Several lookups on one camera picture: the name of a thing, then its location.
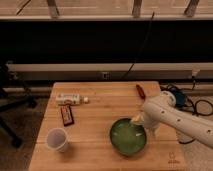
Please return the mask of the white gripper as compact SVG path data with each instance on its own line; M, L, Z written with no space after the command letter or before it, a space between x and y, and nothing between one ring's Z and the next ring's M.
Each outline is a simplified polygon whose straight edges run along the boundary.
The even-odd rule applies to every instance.
M131 119L132 124L142 124L142 126L149 130L156 130L159 127L159 122L151 118L148 114L142 112L141 115L135 115Z

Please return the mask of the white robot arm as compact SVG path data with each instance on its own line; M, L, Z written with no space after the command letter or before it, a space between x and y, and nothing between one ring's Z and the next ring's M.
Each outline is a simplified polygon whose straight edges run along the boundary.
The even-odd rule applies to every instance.
M134 116L131 122L150 130L156 130L163 123L213 149L213 121L180 111L175 104L176 98L171 92L161 91L145 99L142 113Z

